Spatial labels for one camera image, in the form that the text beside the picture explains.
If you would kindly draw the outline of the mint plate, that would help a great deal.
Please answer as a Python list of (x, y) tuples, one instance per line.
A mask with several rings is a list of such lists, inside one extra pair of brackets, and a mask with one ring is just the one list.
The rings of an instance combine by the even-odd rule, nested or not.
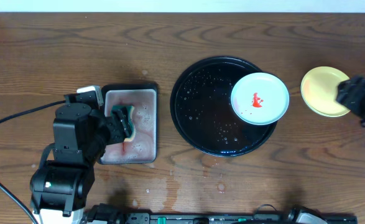
[(241, 120), (263, 126), (283, 117), (289, 107), (290, 95), (281, 79), (257, 72), (237, 81), (230, 100), (233, 111)]
[(337, 117), (341, 117), (341, 116), (344, 116), (346, 114), (348, 114), (350, 112), (350, 110), (343, 110), (341, 112), (335, 112), (335, 113), (323, 113), (317, 109), (315, 109), (307, 100), (306, 98), (302, 95), (302, 98), (305, 102), (305, 104), (312, 110), (314, 111), (315, 113), (319, 114), (319, 115), (322, 115), (322, 116), (325, 116), (325, 117), (330, 117), (330, 118), (337, 118)]

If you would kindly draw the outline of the green and yellow sponge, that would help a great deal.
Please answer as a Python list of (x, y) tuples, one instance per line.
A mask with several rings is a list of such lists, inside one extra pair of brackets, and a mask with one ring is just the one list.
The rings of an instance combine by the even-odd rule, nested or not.
[(134, 109), (135, 107), (132, 105), (115, 105), (111, 110), (111, 117), (121, 131), (124, 142), (132, 141), (136, 135), (136, 129), (132, 120)]

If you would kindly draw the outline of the yellow plate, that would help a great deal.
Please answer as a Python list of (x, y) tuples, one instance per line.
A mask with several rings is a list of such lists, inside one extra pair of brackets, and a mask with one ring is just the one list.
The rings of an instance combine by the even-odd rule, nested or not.
[(336, 101), (338, 84), (346, 80), (349, 80), (349, 76), (336, 68), (316, 67), (303, 77), (300, 85), (301, 95), (323, 113), (348, 110)]

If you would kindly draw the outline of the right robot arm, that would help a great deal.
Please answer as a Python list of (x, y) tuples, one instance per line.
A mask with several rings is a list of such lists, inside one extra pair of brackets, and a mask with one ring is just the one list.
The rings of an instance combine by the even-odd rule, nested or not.
[(365, 78), (355, 76), (340, 82), (336, 101), (365, 122)]

